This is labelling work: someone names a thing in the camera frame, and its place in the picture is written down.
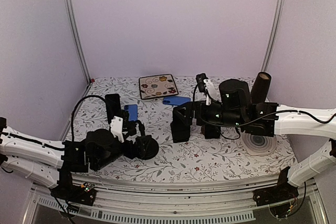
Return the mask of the black gooseneck round-base phone stand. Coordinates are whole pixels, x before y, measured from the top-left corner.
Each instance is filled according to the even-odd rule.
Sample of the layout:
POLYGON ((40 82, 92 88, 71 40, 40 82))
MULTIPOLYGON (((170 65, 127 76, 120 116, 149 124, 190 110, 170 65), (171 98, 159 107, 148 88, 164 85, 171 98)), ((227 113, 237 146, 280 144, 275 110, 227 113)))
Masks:
POLYGON ((130 121, 129 112, 121 110, 123 119, 123 138, 122 150, 124 156, 130 159, 138 158, 141 160, 149 160, 154 158, 159 152, 159 144, 152 135, 145 134, 145 126, 140 120, 130 121), (135 136, 137 129, 140 136, 135 138, 135 141, 127 140, 129 136, 135 136))

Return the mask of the black wedge phone stand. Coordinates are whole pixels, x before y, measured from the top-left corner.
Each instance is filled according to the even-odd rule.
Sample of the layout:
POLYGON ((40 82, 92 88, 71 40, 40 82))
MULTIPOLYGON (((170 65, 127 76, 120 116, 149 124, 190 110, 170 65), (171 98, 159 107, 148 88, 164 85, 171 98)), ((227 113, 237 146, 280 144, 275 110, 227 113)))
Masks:
POLYGON ((172 133, 172 139, 173 139, 173 143, 184 143, 184 142, 188 142, 190 139, 190 133, 191 133, 191 127, 190 127, 190 131, 186 131, 186 132, 176 132, 176 133, 172 133))

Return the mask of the round wooden base phone stand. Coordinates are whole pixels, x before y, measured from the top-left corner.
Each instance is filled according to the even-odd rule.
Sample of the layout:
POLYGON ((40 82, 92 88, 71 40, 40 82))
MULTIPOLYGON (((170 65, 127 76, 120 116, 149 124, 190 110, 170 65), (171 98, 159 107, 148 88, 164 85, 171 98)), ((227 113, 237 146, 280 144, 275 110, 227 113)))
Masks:
POLYGON ((205 125, 201 126, 201 133, 204 135, 205 134, 205 125))

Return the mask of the black phone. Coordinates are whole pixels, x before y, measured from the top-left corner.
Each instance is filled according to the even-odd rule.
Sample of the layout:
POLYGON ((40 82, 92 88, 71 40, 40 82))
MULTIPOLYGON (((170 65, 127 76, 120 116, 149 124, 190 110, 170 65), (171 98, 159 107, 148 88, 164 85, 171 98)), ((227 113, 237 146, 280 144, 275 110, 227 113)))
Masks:
POLYGON ((112 119, 117 116, 121 117, 121 103, 119 94, 106 94, 106 110, 107 110, 107 120, 108 124, 111 123, 112 119))
POLYGON ((221 136, 220 131, 213 125, 204 125, 204 137, 205 139, 219 139, 221 136))

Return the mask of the black phone front edge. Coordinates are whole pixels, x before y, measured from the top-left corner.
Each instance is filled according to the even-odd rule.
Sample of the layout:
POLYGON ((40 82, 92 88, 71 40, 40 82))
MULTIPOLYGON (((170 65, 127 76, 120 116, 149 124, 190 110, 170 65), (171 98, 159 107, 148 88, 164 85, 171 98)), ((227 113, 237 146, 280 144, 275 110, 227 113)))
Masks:
POLYGON ((173 133, 190 131, 190 124, 185 116, 173 114, 171 122, 171 130, 173 133))

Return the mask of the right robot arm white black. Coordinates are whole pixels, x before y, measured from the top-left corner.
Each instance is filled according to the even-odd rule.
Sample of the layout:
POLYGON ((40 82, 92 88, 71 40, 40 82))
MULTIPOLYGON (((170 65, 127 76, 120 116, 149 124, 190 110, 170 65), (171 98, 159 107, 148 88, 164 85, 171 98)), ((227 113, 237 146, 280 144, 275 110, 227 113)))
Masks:
POLYGON ((170 124, 175 143, 187 142, 192 121, 210 126, 212 131, 222 127, 239 128, 249 135, 310 135, 327 137, 328 141, 315 153, 295 166, 281 171, 277 185, 271 190, 276 201, 291 194, 306 180, 335 165, 335 110, 300 109, 266 102, 270 76, 262 72, 250 89, 247 82, 228 79, 216 91, 210 79, 197 76, 197 88, 206 100, 186 102, 173 109, 170 124), (220 101, 215 95, 220 94, 220 101))

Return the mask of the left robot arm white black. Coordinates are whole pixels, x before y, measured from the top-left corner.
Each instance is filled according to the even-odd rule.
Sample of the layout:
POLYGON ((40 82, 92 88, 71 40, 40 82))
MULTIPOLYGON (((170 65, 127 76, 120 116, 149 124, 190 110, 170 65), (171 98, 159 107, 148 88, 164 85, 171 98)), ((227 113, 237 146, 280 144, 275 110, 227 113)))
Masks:
POLYGON ((23 134, 1 118, 1 167, 11 168, 67 200, 78 195, 73 173, 100 171, 121 156, 149 160, 159 145, 139 121, 114 116, 109 129, 89 131, 82 141, 50 141, 23 134))

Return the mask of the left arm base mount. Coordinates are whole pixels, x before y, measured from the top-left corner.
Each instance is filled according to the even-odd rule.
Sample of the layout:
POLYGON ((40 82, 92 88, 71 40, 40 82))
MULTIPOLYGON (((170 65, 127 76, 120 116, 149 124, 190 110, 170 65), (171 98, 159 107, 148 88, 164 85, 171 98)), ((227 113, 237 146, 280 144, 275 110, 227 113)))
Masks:
POLYGON ((59 175, 59 178, 57 179, 57 186, 50 189, 50 194, 53 197, 67 202, 93 206, 97 194, 94 186, 91 187, 88 183, 74 185, 70 171, 57 169, 57 172, 59 175))

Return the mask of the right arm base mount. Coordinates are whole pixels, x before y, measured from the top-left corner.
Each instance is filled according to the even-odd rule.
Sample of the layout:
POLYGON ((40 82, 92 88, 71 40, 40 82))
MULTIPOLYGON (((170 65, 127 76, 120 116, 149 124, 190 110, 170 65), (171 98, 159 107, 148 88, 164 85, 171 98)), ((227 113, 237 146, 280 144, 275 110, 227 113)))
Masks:
POLYGON ((253 191, 253 200, 257 206, 275 204, 281 201, 293 199, 293 203, 287 202, 281 206, 271 207, 271 214, 276 218, 286 218, 294 213, 299 196, 298 187, 289 184, 288 172, 290 167, 284 168, 274 186, 256 189, 253 191))

